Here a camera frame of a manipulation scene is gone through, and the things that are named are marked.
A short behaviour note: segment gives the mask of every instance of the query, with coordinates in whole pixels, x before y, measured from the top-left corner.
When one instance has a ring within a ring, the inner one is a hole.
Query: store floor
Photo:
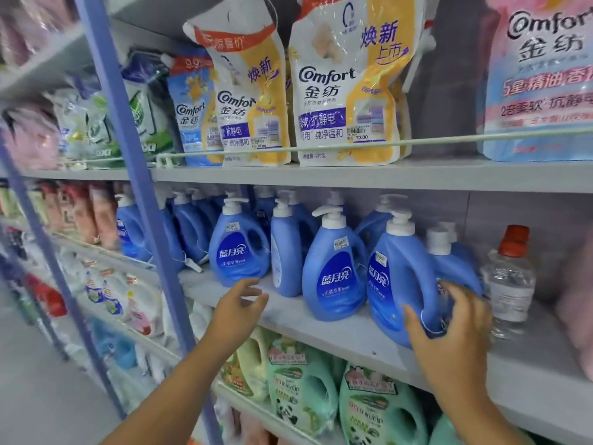
[[[63,362],[1,291],[0,445],[94,445],[118,423],[107,395]]]

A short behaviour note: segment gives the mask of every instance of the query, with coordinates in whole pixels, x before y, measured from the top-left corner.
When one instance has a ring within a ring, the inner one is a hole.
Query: human hand
[[[251,287],[259,278],[238,281],[219,301],[203,340],[211,341],[226,360],[251,335],[266,307],[269,295]],[[257,297],[256,301],[243,303],[243,297]]]
[[[465,287],[440,281],[455,300],[447,334],[429,339],[414,310],[405,305],[406,329],[420,367],[449,417],[459,405],[479,407],[486,392],[486,357],[492,313],[484,299]]]

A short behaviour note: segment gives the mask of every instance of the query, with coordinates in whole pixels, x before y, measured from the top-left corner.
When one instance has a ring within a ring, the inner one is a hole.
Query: mint green bottle
[[[525,445],[535,445],[534,441],[524,433]],[[457,435],[451,420],[443,414],[432,430],[429,445],[465,445],[464,441]]]
[[[349,445],[426,445],[422,407],[407,384],[365,367],[346,365],[340,422]]]
[[[332,429],[338,394],[327,355],[282,336],[267,351],[267,386],[276,415],[315,437]]]

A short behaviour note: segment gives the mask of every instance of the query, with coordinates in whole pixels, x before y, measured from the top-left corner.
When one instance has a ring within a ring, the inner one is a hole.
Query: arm
[[[467,445],[525,445],[486,391],[492,313],[473,292],[441,281],[455,299],[446,336],[429,339],[414,310],[404,306],[406,329],[436,400]]]
[[[268,295],[241,279],[220,299],[204,338],[101,445],[186,445],[212,381],[245,342],[266,306]],[[241,297],[257,300],[241,306]]]

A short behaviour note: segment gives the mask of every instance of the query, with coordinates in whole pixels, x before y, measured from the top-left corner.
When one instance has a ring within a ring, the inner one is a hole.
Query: panda image
[[[289,420],[293,425],[297,424],[298,418],[292,414],[292,406],[285,406],[278,398],[276,398],[276,415],[283,420]]]
[[[371,438],[350,426],[350,445],[371,445]]]

